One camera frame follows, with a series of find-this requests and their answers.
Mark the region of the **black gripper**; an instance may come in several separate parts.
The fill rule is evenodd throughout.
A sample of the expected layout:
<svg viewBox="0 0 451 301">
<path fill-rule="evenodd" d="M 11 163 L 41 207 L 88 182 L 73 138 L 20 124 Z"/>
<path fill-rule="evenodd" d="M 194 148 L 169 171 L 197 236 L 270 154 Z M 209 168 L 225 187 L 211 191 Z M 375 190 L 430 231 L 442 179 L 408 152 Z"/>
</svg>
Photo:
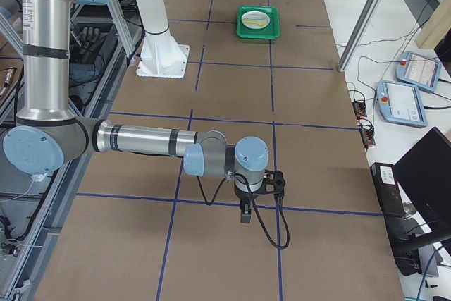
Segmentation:
<svg viewBox="0 0 451 301">
<path fill-rule="evenodd" d="M 252 208 L 251 198 L 249 196 L 248 191 L 241 190 L 238 186 L 234 187 L 235 195 L 240 199 L 240 208 L 243 209 L 240 211 L 240 223 L 249 224 L 252 218 Z M 258 189 L 252 193 L 252 198 L 256 199 L 259 195 L 263 195 L 264 190 Z"/>
</svg>

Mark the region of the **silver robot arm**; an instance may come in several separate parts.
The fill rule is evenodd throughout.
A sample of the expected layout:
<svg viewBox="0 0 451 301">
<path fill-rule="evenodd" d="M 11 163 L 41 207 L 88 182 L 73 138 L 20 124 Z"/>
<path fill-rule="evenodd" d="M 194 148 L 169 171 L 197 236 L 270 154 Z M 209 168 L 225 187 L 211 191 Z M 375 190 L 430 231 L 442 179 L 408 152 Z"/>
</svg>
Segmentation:
<svg viewBox="0 0 451 301">
<path fill-rule="evenodd" d="M 229 145 L 216 131 L 115 125 L 69 109 L 70 7 L 75 0 L 22 0 L 25 104 L 4 138 L 7 159 L 31 175 L 55 171 L 91 152 L 179 157 L 191 176 L 232 180 L 249 223 L 268 178 L 268 147 L 258 137 Z"/>
</svg>

